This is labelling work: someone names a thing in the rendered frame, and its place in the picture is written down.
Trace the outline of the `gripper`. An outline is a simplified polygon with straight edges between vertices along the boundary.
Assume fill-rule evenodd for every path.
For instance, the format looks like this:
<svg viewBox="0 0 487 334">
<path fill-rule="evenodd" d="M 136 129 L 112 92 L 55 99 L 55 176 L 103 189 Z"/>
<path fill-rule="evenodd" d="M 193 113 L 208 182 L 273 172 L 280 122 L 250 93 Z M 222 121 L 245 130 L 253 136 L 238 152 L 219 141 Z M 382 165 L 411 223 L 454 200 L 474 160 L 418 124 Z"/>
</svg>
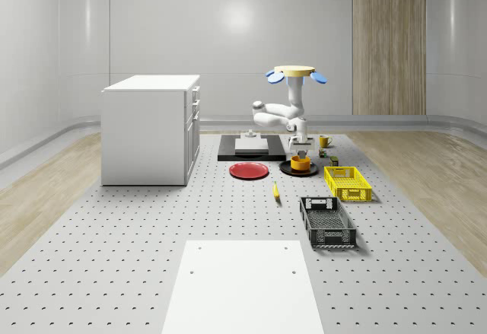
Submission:
<svg viewBox="0 0 487 334">
<path fill-rule="evenodd" d="M 305 142 L 299 142 L 297 137 L 289 139 L 289 149 L 293 155 L 305 159 L 308 151 L 315 149 L 315 139 L 308 137 Z"/>
</svg>

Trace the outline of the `orange mug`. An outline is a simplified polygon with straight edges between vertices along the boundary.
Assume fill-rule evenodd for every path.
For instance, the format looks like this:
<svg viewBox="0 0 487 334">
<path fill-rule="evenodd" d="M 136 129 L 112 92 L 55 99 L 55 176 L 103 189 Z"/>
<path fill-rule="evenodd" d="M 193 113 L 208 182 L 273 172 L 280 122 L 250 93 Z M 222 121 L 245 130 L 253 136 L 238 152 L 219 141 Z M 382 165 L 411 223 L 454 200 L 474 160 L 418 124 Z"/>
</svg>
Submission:
<svg viewBox="0 0 487 334">
<path fill-rule="evenodd" d="M 299 155 L 294 155 L 291 157 L 290 165 L 292 170 L 299 172 L 304 172 L 310 170 L 310 158 L 305 156 L 301 158 Z"/>
</svg>

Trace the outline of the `black plate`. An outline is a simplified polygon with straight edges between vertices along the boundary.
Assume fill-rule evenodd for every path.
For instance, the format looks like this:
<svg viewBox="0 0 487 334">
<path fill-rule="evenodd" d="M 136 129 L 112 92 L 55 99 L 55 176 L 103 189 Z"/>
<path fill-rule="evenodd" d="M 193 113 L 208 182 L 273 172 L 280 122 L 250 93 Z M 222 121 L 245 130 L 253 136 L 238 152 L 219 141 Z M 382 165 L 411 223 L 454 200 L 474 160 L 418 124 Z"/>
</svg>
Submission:
<svg viewBox="0 0 487 334">
<path fill-rule="evenodd" d="M 318 167 L 310 163 L 308 170 L 295 170 L 291 168 L 291 161 L 283 161 L 279 164 L 280 171 L 293 177 L 311 177 L 318 173 Z"/>
</svg>

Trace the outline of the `red plate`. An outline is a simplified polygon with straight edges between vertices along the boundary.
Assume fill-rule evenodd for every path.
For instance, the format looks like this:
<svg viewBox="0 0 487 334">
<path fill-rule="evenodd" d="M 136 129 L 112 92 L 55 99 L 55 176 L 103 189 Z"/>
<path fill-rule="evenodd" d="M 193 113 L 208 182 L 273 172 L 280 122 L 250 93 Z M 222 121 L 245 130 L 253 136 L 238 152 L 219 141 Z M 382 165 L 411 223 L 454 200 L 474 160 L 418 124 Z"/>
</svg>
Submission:
<svg viewBox="0 0 487 334">
<path fill-rule="evenodd" d="M 242 180 L 258 180 L 269 174 L 266 165 L 257 162 L 240 162 L 229 167 L 231 176 Z"/>
</svg>

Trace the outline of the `yellow basket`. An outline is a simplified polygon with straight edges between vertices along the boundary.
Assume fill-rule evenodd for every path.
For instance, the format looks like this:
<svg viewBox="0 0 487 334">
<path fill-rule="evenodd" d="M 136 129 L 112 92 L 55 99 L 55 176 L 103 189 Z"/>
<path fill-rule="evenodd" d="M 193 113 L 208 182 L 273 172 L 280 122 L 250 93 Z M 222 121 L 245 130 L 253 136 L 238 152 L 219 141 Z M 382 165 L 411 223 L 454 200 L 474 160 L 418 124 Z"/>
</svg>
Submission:
<svg viewBox="0 0 487 334">
<path fill-rule="evenodd" d="M 371 185 L 356 167 L 324 167 L 324 179 L 342 201 L 371 201 Z"/>
</svg>

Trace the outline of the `dark grey basket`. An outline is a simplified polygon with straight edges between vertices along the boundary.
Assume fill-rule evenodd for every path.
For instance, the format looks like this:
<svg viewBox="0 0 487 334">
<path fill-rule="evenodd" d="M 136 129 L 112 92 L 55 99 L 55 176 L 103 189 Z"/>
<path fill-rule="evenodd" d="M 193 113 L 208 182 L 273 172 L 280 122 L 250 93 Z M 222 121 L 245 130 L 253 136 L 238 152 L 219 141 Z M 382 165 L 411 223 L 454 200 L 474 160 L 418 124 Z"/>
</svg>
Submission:
<svg viewBox="0 0 487 334">
<path fill-rule="evenodd" d="M 338 198 L 300 197 L 300 209 L 312 246 L 356 245 L 356 227 Z"/>
</svg>

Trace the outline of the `white board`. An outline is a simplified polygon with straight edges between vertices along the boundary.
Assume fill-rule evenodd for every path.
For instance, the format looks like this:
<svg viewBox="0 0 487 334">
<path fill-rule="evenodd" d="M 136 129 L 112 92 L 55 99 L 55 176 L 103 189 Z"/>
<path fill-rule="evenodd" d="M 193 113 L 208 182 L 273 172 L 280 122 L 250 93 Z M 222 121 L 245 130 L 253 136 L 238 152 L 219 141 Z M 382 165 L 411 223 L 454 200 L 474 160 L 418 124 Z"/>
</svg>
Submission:
<svg viewBox="0 0 487 334">
<path fill-rule="evenodd" d="M 187 241 L 162 334 L 323 334 L 300 242 Z"/>
</svg>

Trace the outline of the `white cabinet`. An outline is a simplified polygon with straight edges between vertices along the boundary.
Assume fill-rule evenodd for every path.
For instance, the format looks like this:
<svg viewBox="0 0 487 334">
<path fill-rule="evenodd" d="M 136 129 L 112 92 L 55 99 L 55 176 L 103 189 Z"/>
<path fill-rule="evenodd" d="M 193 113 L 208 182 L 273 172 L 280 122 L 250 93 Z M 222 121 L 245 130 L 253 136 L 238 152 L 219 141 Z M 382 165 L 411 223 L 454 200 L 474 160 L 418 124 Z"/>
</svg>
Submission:
<svg viewBox="0 0 487 334">
<path fill-rule="evenodd" d="M 103 185 L 185 186 L 199 153 L 199 75 L 134 75 L 101 93 Z"/>
</svg>

